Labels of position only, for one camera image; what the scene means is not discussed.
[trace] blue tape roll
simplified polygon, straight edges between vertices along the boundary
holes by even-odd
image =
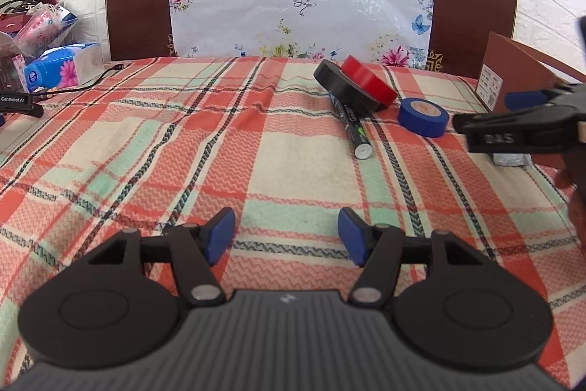
[[[441,106],[423,98],[404,98],[398,121],[412,133],[437,138],[445,133],[449,114]]]

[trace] wooden headboard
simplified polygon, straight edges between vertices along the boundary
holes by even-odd
[[[434,0],[430,50],[442,70],[477,77],[489,32],[513,35],[517,0]],[[106,0],[112,60],[168,56],[168,0]]]

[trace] blue gripper pad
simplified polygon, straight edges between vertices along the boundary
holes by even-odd
[[[344,209],[338,213],[338,235],[348,250],[350,259],[358,267],[363,267],[368,260],[368,249],[360,226]]]
[[[547,103],[547,96],[539,90],[533,92],[514,92],[505,95],[505,107],[510,111],[538,107]]]
[[[222,209],[216,214],[206,226],[211,226],[207,247],[204,249],[203,256],[210,266],[216,265],[228,248],[236,229],[236,214],[229,208]]]

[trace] red tape roll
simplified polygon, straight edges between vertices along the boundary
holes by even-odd
[[[395,90],[353,56],[348,55],[341,68],[345,76],[385,107],[389,107],[397,98]]]

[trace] finger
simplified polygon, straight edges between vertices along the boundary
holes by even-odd
[[[559,189],[565,189],[566,187],[570,187],[572,184],[574,184],[567,169],[558,171],[553,182],[554,185]]]

